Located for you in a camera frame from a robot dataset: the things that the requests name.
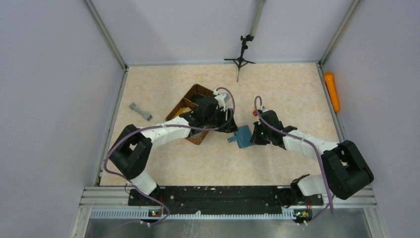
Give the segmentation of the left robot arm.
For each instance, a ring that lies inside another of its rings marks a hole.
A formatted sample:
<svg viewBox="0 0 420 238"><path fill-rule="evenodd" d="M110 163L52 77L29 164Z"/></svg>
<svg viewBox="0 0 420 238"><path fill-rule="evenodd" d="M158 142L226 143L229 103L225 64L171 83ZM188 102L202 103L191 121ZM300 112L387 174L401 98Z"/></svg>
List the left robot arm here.
<svg viewBox="0 0 420 238"><path fill-rule="evenodd" d="M152 150L171 141L199 138L205 132L231 133L237 130L234 109L226 106L226 93L205 96L196 100L197 106L173 119L154 126L137 128L126 126L108 153L108 159L117 167L120 176L137 187L140 199L147 205L158 201L157 183L146 171Z"/></svg>

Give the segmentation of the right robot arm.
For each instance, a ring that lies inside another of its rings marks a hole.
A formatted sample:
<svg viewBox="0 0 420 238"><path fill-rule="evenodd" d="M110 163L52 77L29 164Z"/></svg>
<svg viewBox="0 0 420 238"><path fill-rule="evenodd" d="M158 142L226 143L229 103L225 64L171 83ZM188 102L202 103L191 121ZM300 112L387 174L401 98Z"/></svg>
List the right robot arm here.
<svg viewBox="0 0 420 238"><path fill-rule="evenodd" d="M290 197L304 204L312 195L335 195L346 200L374 181L374 175L353 141L330 142L284 126L273 110L254 110L258 121L250 142L295 151L320 163L320 174L303 175L291 182Z"/></svg>

